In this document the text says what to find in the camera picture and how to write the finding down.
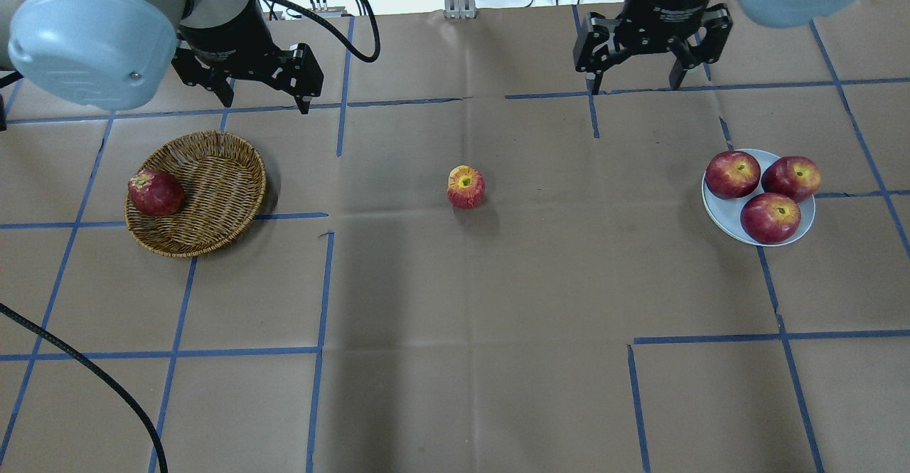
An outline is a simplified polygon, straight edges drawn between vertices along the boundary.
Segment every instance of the white plate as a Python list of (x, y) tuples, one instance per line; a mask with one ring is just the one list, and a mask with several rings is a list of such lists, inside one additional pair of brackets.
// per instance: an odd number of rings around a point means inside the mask
[[(763, 150), (760, 149), (738, 150), (739, 152), (746, 152), (755, 156), (758, 165), (761, 167), (761, 172), (764, 172), (764, 169), (770, 167), (774, 161), (780, 158), (774, 153), (763, 152)], [(702, 201), (705, 202), (705, 210), (708, 210), (709, 217), (711, 217), (711, 220), (713, 220), (718, 227), (724, 230), (728, 235), (740, 240), (740, 242), (761, 245), (764, 247), (786, 245), (799, 240), (800, 237), (805, 235), (805, 233), (809, 231), (809, 228), (812, 227), (812, 222), (815, 220), (815, 196), (807, 198), (807, 200), (799, 203), (799, 210), (803, 216), (802, 219), (800, 219), (799, 227), (796, 228), (796, 233), (794, 233), (793, 236), (780, 243), (755, 242), (755, 240), (742, 229), (742, 225), (740, 224), (740, 213), (742, 212), (742, 207), (745, 206), (745, 203), (748, 203), (751, 198), (761, 193), (764, 193), (764, 191), (761, 190), (761, 184), (758, 184), (758, 187), (745, 197), (722, 200), (722, 198), (715, 196), (708, 190), (708, 184), (705, 183), (705, 175), (702, 175)]]

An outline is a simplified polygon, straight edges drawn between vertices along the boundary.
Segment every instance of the red apple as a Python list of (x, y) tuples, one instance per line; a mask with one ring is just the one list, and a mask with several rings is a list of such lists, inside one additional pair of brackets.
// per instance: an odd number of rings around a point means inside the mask
[(803, 214), (792, 198), (774, 192), (759, 194), (740, 213), (742, 230), (760, 243), (780, 243), (792, 237)]
[(458, 208), (469, 210), (481, 204), (486, 189), (483, 175), (477, 169), (459, 165), (449, 172), (449, 201)]
[(129, 200), (146, 215), (159, 217), (175, 213), (186, 198), (180, 181), (165, 171), (142, 169), (127, 185)]
[(761, 167), (747, 152), (722, 152), (715, 155), (705, 171), (708, 190), (719, 198), (741, 198), (758, 187)]
[(812, 197), (822, 184), (822, 172), (805, 156), (781, 156), (761, 175), (765, 192), (786, 195), (796, 203)]

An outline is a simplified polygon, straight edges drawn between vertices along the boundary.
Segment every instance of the plate of apples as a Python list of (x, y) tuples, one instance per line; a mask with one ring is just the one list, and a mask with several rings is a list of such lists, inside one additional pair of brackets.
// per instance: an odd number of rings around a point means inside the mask
[(715, 155), (702, 176), (702, 200), (711, 220), (740, 242), (773, 247), (803, 237), (815, 220), (822, 174), (805, 156), (761, 149)]

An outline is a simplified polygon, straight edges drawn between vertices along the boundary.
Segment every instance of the wicker basket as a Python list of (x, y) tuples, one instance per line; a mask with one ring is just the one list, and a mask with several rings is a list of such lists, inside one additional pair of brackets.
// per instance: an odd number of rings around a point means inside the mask
[(140, 169), (179, 179), (186, 201), (173, 215), (140, 213), (127, 194), (127, 230), (143, 247), (172, 258), (204, 255), (244, 232), (266, 193), (266, 168), (253, 146), (224, 132), (195, 132), (171, 140)]

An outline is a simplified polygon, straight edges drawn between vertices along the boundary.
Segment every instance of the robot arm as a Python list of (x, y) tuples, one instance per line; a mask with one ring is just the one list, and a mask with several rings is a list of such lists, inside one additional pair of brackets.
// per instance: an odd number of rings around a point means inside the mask
[(147, 103), (168, 63), (227, 107), (228, 77), (287, 92), (304, 114), (322, 90), (312, 51), (276, 46), (256, 0), (0, 0), (0, 45), (0, 70), (18, 73), (0, 84), (25, 75), (105, 110)]
[[(815, 16), (826, 16), (854, 0), (739, 0), (751, 20), (764, 26), (800, 26)], [(670, 88), (677, 90), (685, 74), (702, 63), (717, 62), (732, 30), (724, 4), (708, 7), (709, 0), (625, 0), (615, 19), (589, 13), (573, 49), (575, 70), (600, 90), (604, 71), (633, 55), (673, 53)], [(690, 38), (706, 30), (701, 44)]]

